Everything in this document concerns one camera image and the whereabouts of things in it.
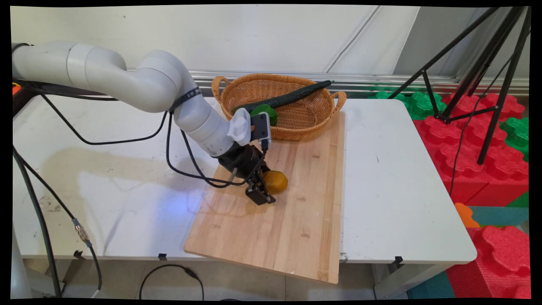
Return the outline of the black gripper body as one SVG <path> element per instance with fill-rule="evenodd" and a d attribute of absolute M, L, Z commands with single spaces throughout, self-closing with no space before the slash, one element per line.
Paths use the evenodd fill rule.
<path fill-rule="evenodd" d="M 266 163 L 263 161 L 264 155 L 254 145 L 240 146 L 234 143 L 227 152 L 218 157 L 218 162 L 229 172 L 237 169 L 236 177 L 238 178 L 243 180 L 253 178 L 255 181 L 261 181 L 263 169 L 266 168 Z"/>

